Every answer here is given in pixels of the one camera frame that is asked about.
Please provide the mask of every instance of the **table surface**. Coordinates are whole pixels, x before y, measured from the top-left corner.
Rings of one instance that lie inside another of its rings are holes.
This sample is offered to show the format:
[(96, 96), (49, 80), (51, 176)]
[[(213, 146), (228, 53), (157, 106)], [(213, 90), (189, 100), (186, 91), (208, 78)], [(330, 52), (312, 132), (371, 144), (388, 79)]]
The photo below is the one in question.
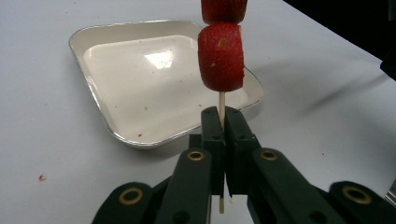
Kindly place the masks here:
[[(0, 7), (0, 223), (90, 223), (111, 190), (172, 174), (187, 138), (151, 151), (106, 130), (68, 46), (93, 25), (183, 20), (200, 1), (3, 1)], [(280, 0), (250, 0), (246, 67), (264, 97), (248, 118), (313, 185), (350, 180), (385, 196), (396, 178), (396, 83), (373, 55)], [(44, 175), (47, 179), (39, 181)], [(212, 223), (252, 223), (246, 197)]]

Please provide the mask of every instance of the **silver tray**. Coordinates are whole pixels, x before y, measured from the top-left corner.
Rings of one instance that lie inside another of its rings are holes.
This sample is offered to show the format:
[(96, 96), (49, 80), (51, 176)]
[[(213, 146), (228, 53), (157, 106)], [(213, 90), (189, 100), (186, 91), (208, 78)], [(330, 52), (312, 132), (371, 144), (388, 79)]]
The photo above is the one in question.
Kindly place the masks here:
[[(110, 132), (139, 149), (159, 147), (200, 127), (203, 109), (218, 93), (202, 83), (197, 36), (188, 21), (93, 26), (70, 37), (93, 99)], [(262, 98), (262, 85), (245, 69), (244, 87), (226, 105), (245, 109)]]

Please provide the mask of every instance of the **strawberry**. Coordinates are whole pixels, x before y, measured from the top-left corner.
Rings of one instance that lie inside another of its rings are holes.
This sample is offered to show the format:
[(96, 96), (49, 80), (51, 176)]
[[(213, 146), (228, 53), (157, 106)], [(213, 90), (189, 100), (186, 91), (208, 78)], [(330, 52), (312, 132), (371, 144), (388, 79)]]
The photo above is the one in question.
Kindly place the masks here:
[(198, 34), (198, 63), (202, 80), (210, 90), (242, 88), (245, 65), (241, 27), (231, 22), (206, 26)]
[(201, 0), (206, 24), (220, 21), (239, 23), (245, 18), (248, 0)]

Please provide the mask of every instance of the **wooden skewer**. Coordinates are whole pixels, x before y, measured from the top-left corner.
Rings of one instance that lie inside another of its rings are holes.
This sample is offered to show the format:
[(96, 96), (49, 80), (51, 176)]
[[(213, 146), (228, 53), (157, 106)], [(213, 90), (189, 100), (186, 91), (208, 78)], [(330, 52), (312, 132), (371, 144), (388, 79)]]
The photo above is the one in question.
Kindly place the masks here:
[[(219, 92), (219, 119), (221, 129), (224, 132), (224, 119), (225, 119), (225, 91)], [(219, 212), (224, 214), (224, 195), (220, 195), (219, 199)]]

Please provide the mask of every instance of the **crumb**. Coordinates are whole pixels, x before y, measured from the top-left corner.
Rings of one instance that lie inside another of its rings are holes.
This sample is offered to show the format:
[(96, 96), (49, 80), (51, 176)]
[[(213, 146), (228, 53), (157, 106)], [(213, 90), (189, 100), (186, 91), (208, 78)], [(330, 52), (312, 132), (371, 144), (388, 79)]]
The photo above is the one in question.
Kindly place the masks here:
[(40, 175), (40, 176), (38, 177), (38, 180), (39, 180), (39, 181), (44, 181), (44, 180), (46, 180), (46, 179), (47, 179), (47, 177), (44, 176), (44, 175)]

